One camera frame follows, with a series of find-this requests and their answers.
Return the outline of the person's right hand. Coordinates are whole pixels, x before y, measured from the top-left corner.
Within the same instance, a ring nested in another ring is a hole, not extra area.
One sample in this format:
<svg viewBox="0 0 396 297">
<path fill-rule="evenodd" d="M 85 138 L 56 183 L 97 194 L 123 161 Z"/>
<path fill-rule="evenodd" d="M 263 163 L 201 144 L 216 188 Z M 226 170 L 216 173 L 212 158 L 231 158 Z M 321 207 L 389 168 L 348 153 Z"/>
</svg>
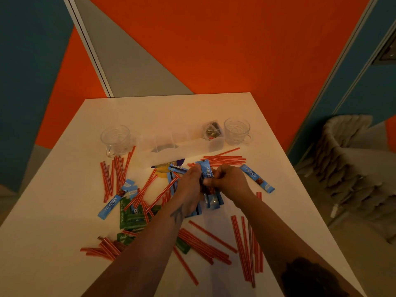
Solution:
<svg viewBox="0 0 396 297">
<path fill-rule="evenodd" d="M 244 202 L 255 196 L 250 189 L 246 177 L 240 168 L 227 165 L 227 192 L 223 193 L 234 202 L 235 206 L 242 209 Z"/>
</svg>

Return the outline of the person's left hand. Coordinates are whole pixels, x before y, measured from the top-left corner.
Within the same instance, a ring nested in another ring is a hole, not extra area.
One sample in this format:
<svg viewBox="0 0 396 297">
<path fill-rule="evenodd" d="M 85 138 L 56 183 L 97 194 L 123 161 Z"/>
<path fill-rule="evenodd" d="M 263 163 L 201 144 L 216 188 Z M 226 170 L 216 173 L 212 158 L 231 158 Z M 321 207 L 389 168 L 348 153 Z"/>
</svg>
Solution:
<svg viewBox="0 0 396 297">
<path fill-rule="evenodd" d="M 202 196 L 201 185 L 187 185 L 183 181 L 183 176 L 179 180 L 176 193 L 172 199 L 172 201 L 175 201 L 175 208 L 171 216 L 174 217 L 175 222 L 181 222 L 191 215 L 196 210 Z"/>
</svg>

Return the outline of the person's right forearm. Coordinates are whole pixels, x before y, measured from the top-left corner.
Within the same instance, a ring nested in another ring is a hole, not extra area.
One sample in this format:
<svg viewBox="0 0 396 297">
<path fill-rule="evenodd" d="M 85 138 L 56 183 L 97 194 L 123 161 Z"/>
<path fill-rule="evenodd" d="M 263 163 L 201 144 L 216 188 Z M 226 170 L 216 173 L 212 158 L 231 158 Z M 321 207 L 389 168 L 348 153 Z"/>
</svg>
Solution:
<svg viewBox="0 0 396 297">
<path fill-rule="evenodd" d="M 285 297 L 364 297 L 251 191 L 234 203 L 250 223 Z"/>
</svg>

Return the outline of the person's left forearm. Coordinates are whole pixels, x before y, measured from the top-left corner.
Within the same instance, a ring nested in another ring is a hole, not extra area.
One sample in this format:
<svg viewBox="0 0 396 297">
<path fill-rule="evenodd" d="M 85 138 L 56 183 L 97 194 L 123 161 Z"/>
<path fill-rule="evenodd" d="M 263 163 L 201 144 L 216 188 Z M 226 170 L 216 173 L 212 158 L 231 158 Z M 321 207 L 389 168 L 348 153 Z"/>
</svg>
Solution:
<svg viewBox="0 0 396 297">
<path fill-rule="evenodd" d="M 196 205 L 171 199 L 81 297 L 153 297 L 182 221 Z"/>
</svg>

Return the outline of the clear plastic organizer box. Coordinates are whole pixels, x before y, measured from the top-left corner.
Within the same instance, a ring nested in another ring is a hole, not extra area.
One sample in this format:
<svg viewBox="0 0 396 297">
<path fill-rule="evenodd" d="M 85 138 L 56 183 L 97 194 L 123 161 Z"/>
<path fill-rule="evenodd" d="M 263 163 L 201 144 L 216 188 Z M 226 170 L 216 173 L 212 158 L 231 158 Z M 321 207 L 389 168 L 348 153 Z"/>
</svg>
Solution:
<svg viewBox="0 0 396 297">
<path fill-rule="evenodd" d="M 225 142 L 222 127 L 222 137 L 206 140 L 204 139 L 203 125 L 207 123 L 193 124 L 161 133 L 147 133 L 137 136 L 135 154 L 139 164 L 143 167 L 151 167 L 178 159 L 202 155 L 206 152 L 222 150 Z M 160 153 L 156 152 L 158 146 L 170 143 L 178 145 L 178 148 L 166 149 Z"/>
</svg>

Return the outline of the purple yellow packet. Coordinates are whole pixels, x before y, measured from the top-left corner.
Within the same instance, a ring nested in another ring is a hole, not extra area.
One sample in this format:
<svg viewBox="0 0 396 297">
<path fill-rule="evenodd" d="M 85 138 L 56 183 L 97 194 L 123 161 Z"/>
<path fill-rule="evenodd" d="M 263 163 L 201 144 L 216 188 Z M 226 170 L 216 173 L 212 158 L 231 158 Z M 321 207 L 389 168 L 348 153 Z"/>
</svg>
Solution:
<svg viewBox="0 0 396 297">
<path fill-rule="evenodd" d="M 163 150 L 166 150 L 166 149 L 176 149 L 176 148 L 178 148 L 178 145 L 174 145 L 172 143 L 163 144 L 163 145 L 160 145 L 160 146 L 157 147 L 157 151 L 156 152 L 160 153 L 160 152 L 162 152 Z M 183 159 L 178 159 L 178 160 L 175 160 L 175 161 L 170 161 L 170 162 L 162 163 L 162 164 L 159 164 L 159 165 L 151 166 L 151 169 L 156 169 L 156 174 L 160 178 L 166 178 L 168 176 L 169 172 L 170 172 L 169 169 L 168 169 L 170 164 L 182 166 L 184 164 L 184 162 L 185 162 L 184 158 Z"/>
</svg>

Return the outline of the dark tea bag packet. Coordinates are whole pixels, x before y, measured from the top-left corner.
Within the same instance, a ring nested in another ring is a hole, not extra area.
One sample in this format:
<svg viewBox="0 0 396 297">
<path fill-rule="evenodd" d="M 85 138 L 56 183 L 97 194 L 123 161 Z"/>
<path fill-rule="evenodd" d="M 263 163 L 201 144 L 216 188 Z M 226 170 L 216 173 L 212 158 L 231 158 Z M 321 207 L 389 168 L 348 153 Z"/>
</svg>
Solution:
<svg viewBox="0 0 396 297">
<path fill-rule="evenodd" d="M 204 130 L 204 139 L 213 140 L 218 137 L 222 137 L 223 133 L 220 125 L 217 121 L 210 121 L 207 124 L 203 125 Z"/>
</svg>

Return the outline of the clear glass cup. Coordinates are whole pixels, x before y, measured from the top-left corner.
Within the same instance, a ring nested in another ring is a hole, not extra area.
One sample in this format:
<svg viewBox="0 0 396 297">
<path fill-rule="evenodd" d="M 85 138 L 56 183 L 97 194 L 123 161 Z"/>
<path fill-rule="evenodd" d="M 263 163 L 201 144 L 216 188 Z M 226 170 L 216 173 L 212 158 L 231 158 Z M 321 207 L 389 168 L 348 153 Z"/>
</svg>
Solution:
<svg viewBox="0 0 396 297">
<path fill-rule="evenodd" d="M 225 141 L 231 146 L 250 144 L 253 140 L 250 134 L 250 123 L 241 118 L 228 118 L 224 122 Z"/>
<path fill-rule="evenodd" d="M 100 139 L 106 146 L 108 158 L 122 156 L 132 150 L 130 130 L 124 125 L 108 127 L 101 133 Z"/>
</svg>

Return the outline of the scattered red stirring sticks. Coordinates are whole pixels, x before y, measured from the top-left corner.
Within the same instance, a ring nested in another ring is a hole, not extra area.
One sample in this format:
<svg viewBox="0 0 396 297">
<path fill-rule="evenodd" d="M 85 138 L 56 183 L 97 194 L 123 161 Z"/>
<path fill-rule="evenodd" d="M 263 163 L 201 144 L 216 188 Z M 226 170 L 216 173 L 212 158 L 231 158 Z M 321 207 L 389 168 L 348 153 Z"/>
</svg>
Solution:
<svg viewBox="0 0 396 297">
<path fill-rule="evenodd" d="M 234 148 L 227 150 L 225 152 L 222 152 L 217 155 L 208 155 L 208 156 L 203 156 L 201 158 L 202 160 L 208 160 L 211 166 L 211 169 L 215 167 L 219 167 L 221 164 L 229 164 L 229 165 L 243 165 L 246 163 L 246 158 L 243 156 L 237 156 L 237 155 L 226 155 L 228 153 L 234 152 L 239 150 L 240 147 Z M 105 184 L 105 187 L 107 186 L 107 191 L 110 192 L 108 189 L 110 189 L 110 184 L 113 185 L 113 178 L 114 174 L 117 172 L 117 181 L 118 181 L 118 171 L 119 171 L 119 163 L 121 161 L 121 157 L 118 156 L 119 158 L 113 160 L 112 162 L 112 173 L 109 176 L 109 166 L 105 165 L 105 162 L 101 163 L 101 169 L 102 169 L 102 174 L 103 174 L 103 181 Z M 189 167 L 193 167 L 195 163 L 188 163 L 187 164 Z M 179 177 L 178 181 L 181 179 L 181 174 L 175 173 Z M 161 208 L 164 207 L 164 205 L 171 200 L 171 195 L 169 188 L 171 187 L 172 181 L 170 184 L 166 186 L 166 189 L 163 190 L 160 196 L 157 197 L 155 201 L 152 202 L 151 205 L 148 205 L 146 201 L 144 200 L 144 194 L 147 190 L 147 188 L 151 185 L 151 183 L 158 177 L 156 174 L 156 169 L 153 170 L 151 173 L 150 177 L 146 181 L 145 186 L 143 186 L 143 189 L 137 189 L 137 192 L 135 194 L 131 194 L 129 198 L 129 203 L 126 206 L 125 209 L 129 208 L 130 206 L 133 206 L 134 208 L 137 208 L 139 204 L 142 205 L 143 209 L 145 210 L 146 213 L 149 213 L 151 209 L 155 205 L 161 205 Z M 105 194 L 105 201 L 109 199 L 109 195 Z M 227 248 L 233 253 L 239 254 L 240 262 L 241 262 L 241 267 L 242 267 L 242 272 L 244 275 L 245 281 L 248 281 L 252 283 L 252 287 L 255 288 L 255 273 L 262 273 L 263 272 L 263 252 L 260 249 L 257 240 L 255 239 L 255 235 L 251 229 L 251 226 L 249 225 L 248 231 L 246 230 L 246 222 L 247 220 L 244 217 L 241 217 L 241 222 L 242 222 L 242 230 L 243 230 L 243 236 L 241 235 L 240 232 L 240 227 L 238 224 L 238 218 L 236 215 L 233 215 L 230 217 L 231 223 L 232 223 L 232 229 L 235 235 L 235 240 L 236 240 L 236 245 L 237 249 L 234 248 L 232 245 L 226 243 L 222 239 L 220 239 L 218 236 L 214 235 L 210 231 L 204 229 L 202 226 L 198 225 L 194 221 L 189 221 L 189 224 L 193 225 L 196 229 L 200 230 L 207 236 L 211 237 L 213 240 L 221 244 L 223 247 Z M 132 235 L 137 237 L 143 230 L 144 228 L 139 228 L 139 229 L 121 229 L 122 233 Z M 191 231 L 181 228 L 178 234 L 178 237 L 180 237 L 183 241 L 185 241 L 187 244 L 190 245 L 191 250 L 195 250 L 204 260 L 206 260 L 210 265 L 214 264 L 214 259 L 217 259 L 221 261 L 224 264 L 231 265 L 232 262 L 229 258 L 229 254 L 221 251 L 220 249 L 204 242 L 202 239 L 199 237 L 195 236 Z M 126 249 L 126 245 L 123 245 L 122 243 L 117 242 L 117 240 L 111 240 L 108 237 L 102 237 L 98 236 L 97 238 L 100 242 L 98 244 L 98 247 L 82 247 L 80 249 L 81 252 L 85 252 L 86 256 L 92 256 L 92 257 L 100 257 L 104 258 L 110 261 L 113 261 L 116 259 L 118 255 L 122 253 L 123 250 Z M 196 279 L 195 275 L 192 273 L 191 269 L 188 267 L 184 259 L 181 257 L 182 253 L 176 246 L 174 247 L 174 253 L 177 256 L 177 258 L 180 260 L 181 264 L 183 267 L 186 269 L 188 272 L 190 278 L 194 282 L 195 285 L 198 285 L 199 282 Z"/>
</svg>

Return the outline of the green sachet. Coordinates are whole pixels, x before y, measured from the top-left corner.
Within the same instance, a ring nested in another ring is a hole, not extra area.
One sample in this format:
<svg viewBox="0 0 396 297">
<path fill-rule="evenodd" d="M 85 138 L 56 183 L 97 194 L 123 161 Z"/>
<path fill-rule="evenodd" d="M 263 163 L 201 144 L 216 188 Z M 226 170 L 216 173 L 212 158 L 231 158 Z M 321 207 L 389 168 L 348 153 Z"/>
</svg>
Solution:
<svg viewBox="0 0 396 297">
<path fill-rule="evenodd" d="M 176 239 L 176 247 L 185 255 L 191 249 L 190 245 L 183 241 L 180 237 L 177 237 Z"/>
<path fill-rule="evenodd" d="M 120 229 L 139 229 L 147 225 L 146 218 L 149 221 L 161 210 L 161 205 L 155 205 L 149 213 L 146 213 L 142 205 L 137 208 L 130 206 L 125 209 L 129 203 L 129 199 L 123 198 L 120 201 Z"/>
<path fill-rule="evenodd" d="M 135 238 L 136 238 L 135 236 L 128 235 L 128 234 L 120 232 L 120 233 L 117 234 L 116 240 L 117 240 L 117 242 L 128 246 L 134 241 Z"/>
</svg>

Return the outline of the woven wicker chair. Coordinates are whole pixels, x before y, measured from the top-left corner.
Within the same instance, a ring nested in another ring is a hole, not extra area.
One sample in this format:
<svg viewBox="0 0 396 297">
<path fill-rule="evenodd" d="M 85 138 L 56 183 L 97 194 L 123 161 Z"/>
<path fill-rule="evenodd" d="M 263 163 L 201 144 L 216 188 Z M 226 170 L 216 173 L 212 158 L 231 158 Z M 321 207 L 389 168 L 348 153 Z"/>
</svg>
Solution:
<svg viewBox="0 0 396 297">
<path fill-rule="evenodd" d="M 396 226 L 396 153 L 350 146 L 372 120 L 371 115 L 327 120 L 312 154 L 313 172 L 344 213 Z"/>
</svg>

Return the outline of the white partition frame strip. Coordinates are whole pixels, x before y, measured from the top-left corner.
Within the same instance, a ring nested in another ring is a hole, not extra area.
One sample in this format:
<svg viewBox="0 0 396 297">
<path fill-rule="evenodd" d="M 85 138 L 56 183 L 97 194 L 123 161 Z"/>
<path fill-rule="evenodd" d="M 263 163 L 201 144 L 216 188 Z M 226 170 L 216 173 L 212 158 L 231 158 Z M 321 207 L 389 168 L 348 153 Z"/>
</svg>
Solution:
<svg viewBox="0 0 396 297">
<path fill-rule="evenodd" d="M 79 34 L 79 37 L 82 40 L 82 44 L 87 52 L 87 55 L 91 61 L 91 64 L 92 64 L 95 72 L 96 72 L 96 75 L 100 81 L 102 89 L 104 90 L 104 93 L 106 94 L 106 97 L 114 98 L 114 94 L 113 94 L 110 84 L 107 80 L 105 72 L 102 68 L 100 60 L 97 56 L 97 53 L 93 46 L 92 40 L 89 36 L 88 30 L 83 22 L 82 15 L 78 9 L 76 1 L 75 0 L 63 0 L 63 1 L 66 5 L 68 13 L 71 16 L 71 19 L 72 19 L 74 26 Z"/>
</svg>

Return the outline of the dark wall fixture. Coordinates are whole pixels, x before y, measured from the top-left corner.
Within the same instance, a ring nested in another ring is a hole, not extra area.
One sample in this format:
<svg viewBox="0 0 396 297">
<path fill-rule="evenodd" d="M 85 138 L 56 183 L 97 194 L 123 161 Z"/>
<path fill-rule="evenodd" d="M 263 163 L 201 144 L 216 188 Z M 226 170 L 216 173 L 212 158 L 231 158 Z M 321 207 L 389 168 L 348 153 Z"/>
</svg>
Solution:
<svg viewBox="0 0 396 297">
<path fill-rule="evenodd" d="M 396 64 L 396 30 L 381 48 L 372 65 Z"/>
</svg>

